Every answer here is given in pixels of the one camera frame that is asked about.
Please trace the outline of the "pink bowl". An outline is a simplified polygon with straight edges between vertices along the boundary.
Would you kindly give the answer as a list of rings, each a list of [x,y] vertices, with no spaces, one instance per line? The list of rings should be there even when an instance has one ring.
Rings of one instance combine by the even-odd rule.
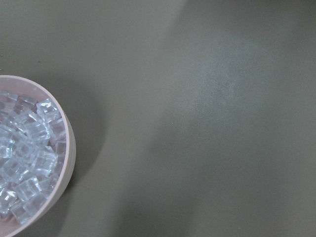
[[[48,197],[48,200],[44,203],[41,209],[23,225],[18,224],[14,217],[5,221],[1,221],[0,223],[0,235],[2,237],[13,237],[45,215],[65,191],[75,167],[76,140],[72,126],[61,105],[56,100],[56,98],[43,86],[26,78],[11,75],[1,75],[0,88],[15,94],[30,96],[40,101],[50,98],[59,109],[66,130],[66,152],[64,165],[56,187],[54,188],[52,194]]]

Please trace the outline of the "clear ice cubes pile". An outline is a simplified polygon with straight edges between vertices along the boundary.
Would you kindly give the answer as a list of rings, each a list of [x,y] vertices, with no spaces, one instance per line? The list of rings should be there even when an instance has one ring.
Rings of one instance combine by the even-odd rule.
[[[64,165],[66,130],[46,98],[0,92],[0,216],[27,223],[53,192]]]

